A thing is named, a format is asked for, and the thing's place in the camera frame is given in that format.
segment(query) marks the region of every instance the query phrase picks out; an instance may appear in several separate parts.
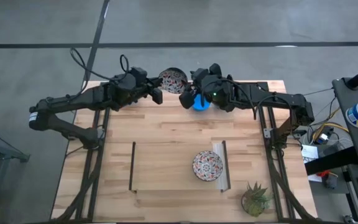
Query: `wooden table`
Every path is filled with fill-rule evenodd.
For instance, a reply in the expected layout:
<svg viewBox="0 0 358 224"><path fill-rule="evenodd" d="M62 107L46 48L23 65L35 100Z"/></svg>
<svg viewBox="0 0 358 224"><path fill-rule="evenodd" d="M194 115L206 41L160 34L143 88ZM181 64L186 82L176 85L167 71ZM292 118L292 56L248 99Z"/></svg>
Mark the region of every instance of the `wooden table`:
<svg viewBox="0 0 358 224"><path fill-rule="evenodd" d="M270 91L285 92L283 81L266 82ZM90 82L88 87L99 84ZM278 126L289 116L288 110L274 109L274 113ZM75 124L90 127L93 115L93 111L79 110ZM183 188L180 185L183 183L172 182L172 178L154 174L148 176L147 184L148 188L155 184L156 190L138 190L137 194L129 191L133 141L143 152L150 152L142 156L147 156L150 164L153 164L153 161L158 163L167 158L167 153L158 153L164 149L172 151L174 157L180 156L185 150L202 151L211 148L213 142L223 140L227 144L231 190L223 193L216 189L200 190L197 187L194 190L181 190ZM71 142L68 152L79 146L79 141ZM306 210L317 217L300 148L288 146L284 161L290 188ZM78 193L85 157L86 151L80 150L66 158L52 218L62 214ZM165 164L163 168L183 175L183 169L178 169L175 163ZM110 112L93 221L276 222L273 200L270 201L270 208L257 218L248 215L241 207L240 198L247 183L254 185L256 181L268 187L267 193L272 194L260 122L253 120L251 110L235 109L227 113L212 107L202 113L195 112L182 108L178 95L164 91L162 105L155 104L148 97L119 112ZM184 184L197 186L202 181L194 178L194 182ZM172 189L158 190L161 185L164 185L164 189L171 185ZM284 217L287 217L285 198L281 191L280 198ZM87 200L85 204L84 216L88 209Z"/></svg>

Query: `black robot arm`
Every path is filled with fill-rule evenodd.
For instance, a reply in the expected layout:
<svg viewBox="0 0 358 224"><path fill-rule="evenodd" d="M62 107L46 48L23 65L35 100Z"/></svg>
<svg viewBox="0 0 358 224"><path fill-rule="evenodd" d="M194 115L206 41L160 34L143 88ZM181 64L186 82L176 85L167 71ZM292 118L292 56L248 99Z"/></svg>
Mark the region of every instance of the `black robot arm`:
<svg viewBox="0 0 358 224"><path fill-rule="evenodd" d="M218 64L209 69L197 69L192 72L191 79L193 83L187 83L185 91L179 96L186 109L194 104L197 94L201 94L201 104L206 99L227 112L234 108L252 109L255 119L260 106L289 109L290 117L279 128L270 130L270 143L274 147L285 147L288 135L299 126L307 126L314 121L311 104L303 95L270 92L267 86L258 82L235 82L230 75L226 78L222 76Z"/></svg>
<svg viewBox="0 0 358 224"><path fill-rule="evenodd" d="M36 106L30 108L29 126L38 131L58 131L67 139L78 138L85 149L95 149L99 147L102 134L97 127L81 128L59 119L56 114L83 108L94 111L111 108L119 111L147 95L161 104L162 92L157 88L161 82L161 78L147 78L146 71L133 67L127 74L117 75L115 80L89 88L80 95L40 100Z"/></svg>

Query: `potted plant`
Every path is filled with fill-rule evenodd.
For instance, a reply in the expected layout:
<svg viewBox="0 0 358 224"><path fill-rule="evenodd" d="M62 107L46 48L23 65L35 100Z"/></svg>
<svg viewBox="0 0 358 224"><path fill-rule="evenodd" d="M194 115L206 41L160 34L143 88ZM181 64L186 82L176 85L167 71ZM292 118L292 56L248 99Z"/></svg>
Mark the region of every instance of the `potted plant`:
<svg viewBox="0 0 358 224"><path fill-rule="evenodd" d="M254 188L248 183L247 191L241 197L241 205L244 211L253 217L258 217L266 208L269 208L271 197L264 195L266 190L267 188L263 189L262 185L258 187L258 182L255 183Z"/></svg>

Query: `gray floor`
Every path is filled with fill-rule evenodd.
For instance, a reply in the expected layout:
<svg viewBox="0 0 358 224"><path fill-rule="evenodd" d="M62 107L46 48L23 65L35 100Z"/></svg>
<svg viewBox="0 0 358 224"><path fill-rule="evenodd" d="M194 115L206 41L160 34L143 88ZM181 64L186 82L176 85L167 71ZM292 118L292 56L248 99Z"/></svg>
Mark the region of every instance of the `gray floor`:
<svg viewBox="0 0 358 224"><path fill-rule="evenodd" d="M0 44L90 43L102 3L0 1ZM101 42L219 41L358 41L358 1L111 0L101 36ZM87 59L90 51L80 52ZM121 72L120 54L150 77L168 67L189 74L216 62L235 79L284 80L289 93L329 88L333 79L358 72L358 47L99 49L94 70ZM48 220L67 141L53 131L29 129L28 109L46 96L76 93L83 74L68 49L0 49L0 135L31 154L26 164L11 162L0 192L0 223ZM315 113L332 98L331 91L308 96ZM316 119L327 115L325 109ZM73 114L61 117L72 121ZM323 220L339 221L349 212L343 198L313 193Z"/></svg>

